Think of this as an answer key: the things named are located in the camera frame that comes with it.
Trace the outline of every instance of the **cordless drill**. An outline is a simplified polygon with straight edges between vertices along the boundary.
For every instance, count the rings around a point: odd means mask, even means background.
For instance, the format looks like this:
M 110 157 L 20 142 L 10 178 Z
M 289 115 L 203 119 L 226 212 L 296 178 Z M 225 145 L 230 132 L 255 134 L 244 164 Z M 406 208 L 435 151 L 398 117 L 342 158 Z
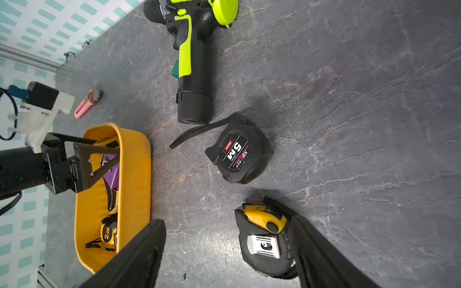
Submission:
M 216 27 L 230 28 L 238 0 L 147 0 L 144 15 L 166 25 L 179 50 L 177 120 L 207 124 L 212 117 L 210 38 Z

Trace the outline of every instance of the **black wrist strap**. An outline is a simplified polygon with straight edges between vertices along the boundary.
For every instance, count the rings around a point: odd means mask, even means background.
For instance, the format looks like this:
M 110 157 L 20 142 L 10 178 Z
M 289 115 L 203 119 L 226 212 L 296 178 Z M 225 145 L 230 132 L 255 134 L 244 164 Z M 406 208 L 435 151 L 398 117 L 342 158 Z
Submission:
M 296 270 L 296 266 L 291 266 L 285 273 L 279 276 L 271 276 L 272 278 L 276 279 L 284 279 L 284 280 L 291 280 L 298 277 L 298 271 Z
M 0 209 L 0 216 L 2 216 L 3 214 L 7 213 L 11 208 L 13 208 L 18 202 L 19 200 L 21 199 L 23 195 L 23 192 L 22 191 L 19 191 L 18 192 L 18 195 L 16 196 L 15 199 L 13 199 L 13 201 L 11 201 L 11 203 L 7 204 L 5 207 L 1 208 Z
M 200 135 L 202 133 L 205 133 L 211 129 L 215 129 L 215 128 L 218 128 L 218 127 L 221 127 L 223 125 L 226 125 L 227 123 L 229 123 L 229 121 L 231 120 L 231 117 L 229 116 L 228 118 L 225 118 L 225 119 L 222 119 L 222 120 L 219 120 L 219 121 L 216 121 L 214 123 L 211 123 L 211 124 L 206 124 L 206 125 L 202 125 L 202 126 L 197 126 L 197 127 L 194 127 L 194 128 L 191 128 L 189 130 L 187 130 L 186 132 L 182 133 L 171 145 L 170 145 L 170 148 L 171 149 L 174 149 L 176 147 L 178 147 L 179 145 L 181 145 L 182 143 L 184 143 L 186 140 L 192 138 L 192 137 L 195 137 L 197 135 Z
M 115 147 L 113 148 L 118 147 L 118 143 L 116 141 L 114 142 L 115 142 L 115 145 L 112 145 L 112 146 L 115 146 Z M 101 159 L 101 167 L 103 166 L 103 162 L 104 162 L 104 156 L 102 156 L 102 159 Z M 110 212 L 114 210 L 115 204 L 117 203 L 117 190 L 110 188 L 109 183 L 107 183 L 104 177 L 102 179 L 104 180 L 104 185 L 106 186 L 106 192 L 107 192 L 107 211 Z
M 106 216 L 104 219 L 101 220 L 101 224 L 103 225 L 110 225 L 117 221 L 118 213 L 115 214 L 110 214 L 109 216 Z
M 99 248 L 99 249 L 104 249 L 106 251 L 116 251 L 116 249 L 101 247 L 98 245 L 98 243 L 101 243 L 101 238 L 98 238 L 91 242 L 86 243 L 85 248 Z

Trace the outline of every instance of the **green tag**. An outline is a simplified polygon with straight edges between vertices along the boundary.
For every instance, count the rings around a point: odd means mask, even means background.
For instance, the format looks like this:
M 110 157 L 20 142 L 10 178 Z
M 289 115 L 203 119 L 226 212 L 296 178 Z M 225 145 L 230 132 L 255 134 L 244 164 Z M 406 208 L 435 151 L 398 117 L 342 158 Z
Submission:
M 171 76 L 179 79 L 179 60 L 177 59 L 174 63 L 173 70 L 171 71 Z

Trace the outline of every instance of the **tape measure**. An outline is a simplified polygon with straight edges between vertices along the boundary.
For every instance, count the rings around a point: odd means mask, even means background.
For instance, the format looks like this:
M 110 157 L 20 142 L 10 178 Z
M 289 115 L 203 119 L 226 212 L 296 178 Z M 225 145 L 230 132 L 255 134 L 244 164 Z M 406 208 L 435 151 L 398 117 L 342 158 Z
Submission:
M 243 260 L 257 272 L 278 279 L 297 276 L 288 239 L 288 219 L 268 204 L 247 203 L 234 211 Z
M 100 238 L 86 243 L 86 248 L 100 248 L 107 251 L 117 250 L 117 215 L 117 213 L 110 214 L 101 220 Z
M 174 149 L 192 137 L 226 124 L 218 141 L 207 148 L 205 154 L 226 181 L 246 184 L 264 172 L 274 152 L 266 135 L 238 112 L 226 119 L 187 130 L 170 148 Z

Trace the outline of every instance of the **tape measure strap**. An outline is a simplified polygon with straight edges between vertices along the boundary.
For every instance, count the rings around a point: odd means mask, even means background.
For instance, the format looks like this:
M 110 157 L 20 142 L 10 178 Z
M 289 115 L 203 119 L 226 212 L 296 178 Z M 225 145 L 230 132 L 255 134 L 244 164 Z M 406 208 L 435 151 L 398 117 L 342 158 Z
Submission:
M 86 243 L 85 248 L 100 248 L 100 249 L 105 249 L 106 251 L 116 251 L 116 249 L 101 247 L 98 245 L 98 243 L 101 243 L 101 238 L 98 238 L 91 242 Z
M 174 148 L 178 147 L 179 145 L 181 145 L 182 143 L 184 143 L 185 141 L 187 141 L 188 139 L 190 139 L 192 137 L 195 137 L 197 135 L 205 133 L 205 132 L 207 132 L 207 131 L 209 131 L 211 129 L 215 129 L 215 128 L 224 126 L 224 125 L 228 124 L 230 120 L 231 120 L 231 116 L 229 116 L 229 117 L 227 117 L 225 119 L 216 121 L 216 122 L 211 123 L 211 124 L 205 124 L 205 125 L 202 125 L 202 126 L 197 126 L 197 127 L 191 128 L 191 129 L 187 130 L 186 132 L 182 133 L 178 138 L 176 138 L 176 140 L 173 141 L 173 143 L 170 145 L 170 148 L 174 149 Z

